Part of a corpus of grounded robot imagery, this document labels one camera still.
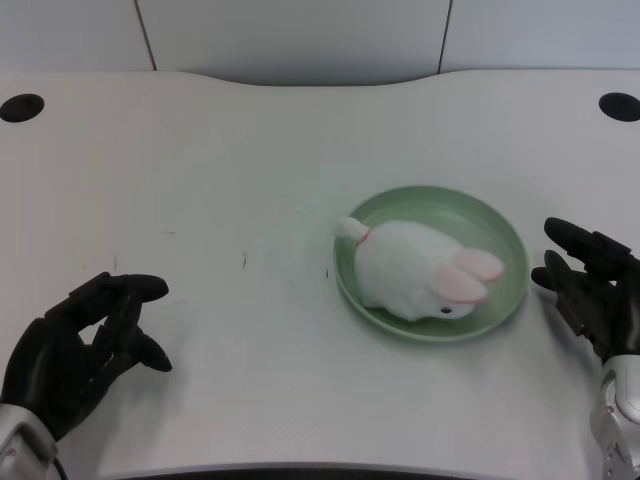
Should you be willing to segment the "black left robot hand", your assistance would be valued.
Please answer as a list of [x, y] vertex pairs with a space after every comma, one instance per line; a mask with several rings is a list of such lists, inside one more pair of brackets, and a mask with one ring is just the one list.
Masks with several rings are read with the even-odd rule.
[[166, 296], [164, 279], [103, 272], [35, 319], [9, 359], [4, 404], [32, 412], [61, 440], [137, 364], [169, 372], [162, 347], [139, 327], [143, 304]]

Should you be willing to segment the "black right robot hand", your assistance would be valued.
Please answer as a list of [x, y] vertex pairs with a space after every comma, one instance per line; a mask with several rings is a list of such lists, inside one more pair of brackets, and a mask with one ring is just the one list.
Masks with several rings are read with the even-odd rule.
[[568, 221], [549, 217], [546, 235], [583, 263], [571, 269], [557, 252], [531, 271], [533, 282], [556, 294], [556, 309], [576, 336], [585, 337], [605, 363], [639, 354], [639, 259], [625, 245]]

